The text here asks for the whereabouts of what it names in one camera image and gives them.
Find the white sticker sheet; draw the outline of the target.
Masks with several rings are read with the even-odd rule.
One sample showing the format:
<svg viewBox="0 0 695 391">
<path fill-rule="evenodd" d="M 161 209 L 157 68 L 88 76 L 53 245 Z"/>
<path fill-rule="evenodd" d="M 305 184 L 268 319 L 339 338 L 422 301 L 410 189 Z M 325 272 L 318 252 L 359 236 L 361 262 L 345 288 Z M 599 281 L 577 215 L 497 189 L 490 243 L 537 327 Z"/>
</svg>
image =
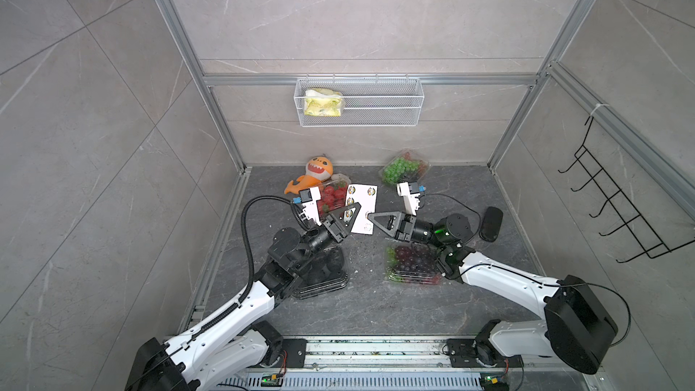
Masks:
<svg viewBox="0 0 695 391">
<path fill-rule="evenodd" d="M 374 224 L 367 219 L 367 216 L 375 211 L 377 196 L 377 186 L 351 184 L 347 187 L 346 206 L 360 204 L 360 209 L 353 206 L 344 213 L 345 221 L 352 224 L 351 233 L 373 235 Z"/>
</svg>

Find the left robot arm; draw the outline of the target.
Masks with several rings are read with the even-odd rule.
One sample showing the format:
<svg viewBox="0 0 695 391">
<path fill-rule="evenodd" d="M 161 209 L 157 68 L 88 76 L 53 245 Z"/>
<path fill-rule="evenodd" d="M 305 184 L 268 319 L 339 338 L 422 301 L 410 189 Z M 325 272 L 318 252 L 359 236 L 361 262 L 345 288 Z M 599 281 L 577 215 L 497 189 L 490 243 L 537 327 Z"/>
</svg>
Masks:
<svg viewBox="0 0 695 391">
<path fill-rule="evenodd" d="M 358 203 L 339 208 L 304 234 L 279 230 L 260 269 L 254 267 L 248 232 L 242 231 L 249 270 L 244 289 L 187 331 L 165 342 L 145 342 L 126 388 L 212 390 L 248 367 L 273 364 L 282 354 L 282 336 L 264 316 L 292 294 L 322 251 L 350 236 L 360 210 Z"/>
</svg>

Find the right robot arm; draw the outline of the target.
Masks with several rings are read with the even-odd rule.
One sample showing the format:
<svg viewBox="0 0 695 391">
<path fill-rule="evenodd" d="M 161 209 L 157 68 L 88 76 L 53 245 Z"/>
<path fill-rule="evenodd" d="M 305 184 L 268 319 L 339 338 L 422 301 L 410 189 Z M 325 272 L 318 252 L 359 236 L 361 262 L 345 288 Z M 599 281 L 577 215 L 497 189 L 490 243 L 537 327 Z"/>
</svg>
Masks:
<svg viewBox="0 0 695 391">
<path fill-rule="evenodd" d="M 595 285 L 568 275 L 554 279 L 521 271 L 477 252 L 468 218 L 452 214 L 429 223 L 403 212 L 368 215 L 387 236 L 426 245 L 437 253 L 436 268 L 448 280 L 491 291 L 536 315 L 535 320 L 490 320 L 472 347 L 477 361 L 493 367 L 517 356 L 556 358 L 593 375 L 601 367 L 618 326 L 595 295 Z"/>
</svg>

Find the black fruit box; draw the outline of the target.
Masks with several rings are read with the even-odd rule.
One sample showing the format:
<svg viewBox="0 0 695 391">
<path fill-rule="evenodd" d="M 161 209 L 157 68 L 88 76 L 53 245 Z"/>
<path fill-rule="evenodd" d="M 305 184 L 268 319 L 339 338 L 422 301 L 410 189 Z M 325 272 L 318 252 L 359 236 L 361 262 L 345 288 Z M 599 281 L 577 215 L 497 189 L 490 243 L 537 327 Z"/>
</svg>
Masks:
<svg viewBox="0 0 695 391">
<path fill-rule="evenodd" d="M 292 296 L 298 300 L 305 300 L 342 290 L 349 281 L 344 267 L 345 255 L 340 246 L 320 251 L 309 264 L 309 271 L 302 275 L 302 282 Z"/>
</svg>

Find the strawberry box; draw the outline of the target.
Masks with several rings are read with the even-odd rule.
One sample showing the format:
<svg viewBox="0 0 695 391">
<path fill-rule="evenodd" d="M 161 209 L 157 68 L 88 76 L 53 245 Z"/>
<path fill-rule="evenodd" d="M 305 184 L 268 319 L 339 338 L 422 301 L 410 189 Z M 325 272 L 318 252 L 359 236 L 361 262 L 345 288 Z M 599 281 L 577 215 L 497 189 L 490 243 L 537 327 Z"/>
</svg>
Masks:
<svg viewBox="0 0 695 391">
<path fill-rule="evenodd" d="M 319 186 L 320 199 L 317 208 L 320 218 L 345 205 L 351 180 L 343 174 L 335 174 Z"/>
</svg>

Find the purple grape box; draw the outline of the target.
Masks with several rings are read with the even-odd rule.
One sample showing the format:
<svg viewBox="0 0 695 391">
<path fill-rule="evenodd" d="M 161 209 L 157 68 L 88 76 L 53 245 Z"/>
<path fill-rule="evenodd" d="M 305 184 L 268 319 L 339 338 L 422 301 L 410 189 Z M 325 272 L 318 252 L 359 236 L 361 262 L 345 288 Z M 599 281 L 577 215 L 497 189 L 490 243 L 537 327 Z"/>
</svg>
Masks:
<svg viewBox="0 0 695 391">
<path fill-rule="evenodd" d="M 437 285 L 443 275 L 430 246 L 397 244 L 386 248 L 386 278 L 390 282 Z"/>
</svg>

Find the orange shark plush toy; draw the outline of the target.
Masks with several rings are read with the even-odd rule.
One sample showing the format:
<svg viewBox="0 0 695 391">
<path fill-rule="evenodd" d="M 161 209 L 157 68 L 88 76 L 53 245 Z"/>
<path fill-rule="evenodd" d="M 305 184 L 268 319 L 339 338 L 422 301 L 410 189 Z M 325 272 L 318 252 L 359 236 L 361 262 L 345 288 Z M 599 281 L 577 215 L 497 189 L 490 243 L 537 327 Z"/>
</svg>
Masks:
<svg viewBox="0 0 695 391">
<path fill-rule="evenodd" d="M 284 189 L 284 194 L 298 195 L 304 189 L 314 188 L 330 180 L 333 174 L 333 164 L 327 157 L 314 157 L 306 164 L 305 174 L 288 183 Z"/>
</svg>

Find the green grape box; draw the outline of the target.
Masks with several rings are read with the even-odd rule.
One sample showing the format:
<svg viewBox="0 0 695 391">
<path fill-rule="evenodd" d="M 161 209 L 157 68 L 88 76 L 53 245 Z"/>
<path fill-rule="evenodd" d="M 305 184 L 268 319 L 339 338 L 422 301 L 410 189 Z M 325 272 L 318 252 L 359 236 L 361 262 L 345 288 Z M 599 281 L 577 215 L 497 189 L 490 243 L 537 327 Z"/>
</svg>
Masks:
<svg viewBox="0 0 695 391">
<path fill-rule="evenodd" d="M 420 182 L 431 164 L 415 150 L 401 150 L 383 168 L 379 175 L 382 182 L 395 188 L 400 183 Z"/>
</svg>

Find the black oval object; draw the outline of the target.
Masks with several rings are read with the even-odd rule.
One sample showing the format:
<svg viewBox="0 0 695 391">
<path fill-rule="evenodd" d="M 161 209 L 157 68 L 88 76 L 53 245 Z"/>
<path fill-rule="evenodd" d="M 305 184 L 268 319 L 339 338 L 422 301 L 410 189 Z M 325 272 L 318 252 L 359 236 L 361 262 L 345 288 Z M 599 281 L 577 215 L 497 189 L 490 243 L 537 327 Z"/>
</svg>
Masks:
<svg viewBox="0 0 695 391">
<path fill-rule="evenodd" d="M 495 243 L 499 237 L 503 222 L 503 211 L 495 206 L 489 206 L 481 219 L 479 236 L 483 241 Z"/>
</svg>

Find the yellow packet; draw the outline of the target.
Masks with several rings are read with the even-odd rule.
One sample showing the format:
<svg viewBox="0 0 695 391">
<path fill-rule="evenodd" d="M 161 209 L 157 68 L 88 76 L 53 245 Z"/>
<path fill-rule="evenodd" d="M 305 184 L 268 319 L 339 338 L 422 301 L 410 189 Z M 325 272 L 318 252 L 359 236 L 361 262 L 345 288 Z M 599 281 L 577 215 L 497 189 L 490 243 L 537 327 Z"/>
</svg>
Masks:
<svg viewBox="0 0 695 391">
<path fill-rule="evenodd" d="M 330 89 L 308 89 L 304 92 L 303 113 L 311 117 L 340 117 L 344 109 L 344 96 Z"/>
</svg>

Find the black hook rack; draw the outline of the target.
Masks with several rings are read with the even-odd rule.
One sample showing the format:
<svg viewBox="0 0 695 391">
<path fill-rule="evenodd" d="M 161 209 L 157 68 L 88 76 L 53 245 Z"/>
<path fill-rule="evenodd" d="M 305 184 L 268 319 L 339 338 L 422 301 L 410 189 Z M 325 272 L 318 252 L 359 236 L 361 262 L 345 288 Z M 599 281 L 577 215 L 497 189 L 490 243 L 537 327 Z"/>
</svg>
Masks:
<svg viewBox="0 0 695 391">
<path fill-rule="evenodd" d="M 617 222 L 612 228 L 598 233 L 601 238 L 608 238 L 626 231 L 632 239 L 637 250 L 628 257 L 616 258 L 615 261 L 618 264 L 628 264 L 628 262 L 642 257 L 654 260 L 693 245 L 694 239 L 689 239 L 677 246 L 669 246 L 635 204 L 635 200 L 626 194 L 624 188 L 616 182 L 597 156 L 588 148 L 588 138 L 594 122 L 595 120 L 591 116 L 586 119 L 583 139 L 573 153 L 571 162 L 566 168 L 559 169 L 557 173 L 566 175 L 574 168 L 578 168 L 584 173 L 585 181 L 580 186 L 571 186 L 570 191 L 579 193 L 586 188 L 597 190 L 602 198 L 601 206 L 588 214 L 591 219 L 599 219 L 608 209 L 617 217 Z"/>
</svg>

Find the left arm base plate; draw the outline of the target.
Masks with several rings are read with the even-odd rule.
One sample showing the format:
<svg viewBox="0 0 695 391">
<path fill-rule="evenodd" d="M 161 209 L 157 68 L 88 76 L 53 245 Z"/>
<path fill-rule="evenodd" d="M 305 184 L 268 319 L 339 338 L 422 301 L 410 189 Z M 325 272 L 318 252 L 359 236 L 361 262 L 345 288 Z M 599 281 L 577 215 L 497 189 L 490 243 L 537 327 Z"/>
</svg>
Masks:
<svg viewBox="0 0 695 391">
<path fill-rule="evenodd" d="M 308 354 L 307 346 L 306 339 L 284 339 L 271 348 L 271 366 L 302 369 Z"/>
</svg>

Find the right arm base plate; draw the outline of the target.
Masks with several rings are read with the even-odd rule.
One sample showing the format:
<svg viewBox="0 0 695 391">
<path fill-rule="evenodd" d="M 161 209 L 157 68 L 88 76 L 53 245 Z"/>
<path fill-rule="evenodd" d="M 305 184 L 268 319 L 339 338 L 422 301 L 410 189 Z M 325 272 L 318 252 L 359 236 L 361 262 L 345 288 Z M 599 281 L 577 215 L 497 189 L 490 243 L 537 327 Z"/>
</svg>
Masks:
<svg viewBox="0 0 695 391">
<path fill-rule="evenodd" d="M 505 357 L 487 342 L 478 342 L 473 338 L 448 339 L 443 345 L 443 354 L 450 360 L 452 367 L 511 367 L 523 366 L 521 356 Z"/>
</svg>

